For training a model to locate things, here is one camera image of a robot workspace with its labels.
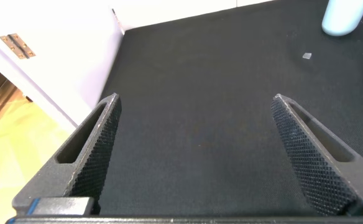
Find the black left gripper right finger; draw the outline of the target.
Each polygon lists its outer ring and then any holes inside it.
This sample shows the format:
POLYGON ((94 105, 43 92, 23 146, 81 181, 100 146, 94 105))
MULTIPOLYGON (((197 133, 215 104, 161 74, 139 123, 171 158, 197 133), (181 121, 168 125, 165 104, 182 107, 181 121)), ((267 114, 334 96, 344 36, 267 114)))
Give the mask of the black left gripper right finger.
POLYGON ((363 215, 363 157, 287 96, 271 112, 307 202, 326 216, 363 215))

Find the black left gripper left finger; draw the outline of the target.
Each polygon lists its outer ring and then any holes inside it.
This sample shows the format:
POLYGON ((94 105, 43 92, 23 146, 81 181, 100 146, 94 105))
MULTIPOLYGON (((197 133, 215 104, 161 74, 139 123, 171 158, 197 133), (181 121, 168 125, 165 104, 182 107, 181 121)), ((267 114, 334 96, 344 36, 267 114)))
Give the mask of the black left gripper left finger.
POLYGON ((13 198, 17 214, 25 215, 33 200, 41 197, 91 197, 98 203, 121 112, 119 95, 101 100, 13 198))

